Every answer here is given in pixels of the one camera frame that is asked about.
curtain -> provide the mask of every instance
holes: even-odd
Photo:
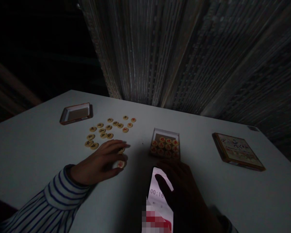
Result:
[[[291,0],[80,0],[111,97],[258,127],[291,155]]]
[[[40,103],[42,101],[0,63],[0,106],[17,115]]]

blue striped shirt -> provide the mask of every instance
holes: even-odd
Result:
[[[12,217],[0,224],[1,232],[69,232],[75,215],[86,198],[89,186],[80,186],[67,174],[66,166],[49,184]],[[228,233],[238,232],[221,216],[218,220]]]

dark background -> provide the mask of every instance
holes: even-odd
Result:
[[[74,0],[0,1],[0,63],[42,101],[71,89],[109,96]]]

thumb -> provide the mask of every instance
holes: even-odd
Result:
[[[155,178],[158,182],[160,190],[162,191],[162,193],[165,196],[167,204],[172,208],[172,203],[173,203],[172,192],[171,192],[166,180],[159,174],[156,174]]]
[[[123,171],[123,168],[114,168],[114,169],[111,169],[111,170],[109,170],[107,172],[104,172],[103,175],[102,175],[102,181],[110,179],[112,177],[115,177],[121,171]]]

person's left hand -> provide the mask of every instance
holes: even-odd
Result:
[[[93,185],[116,176],[123,169],[106,170],[105,168],[115,161],[126,161],[123,154],[117,154],[121,148],[126,146],[127,144],[121,140],[110,140],[103,143],[93,154],[71,168],[71,177],[78,183]]]

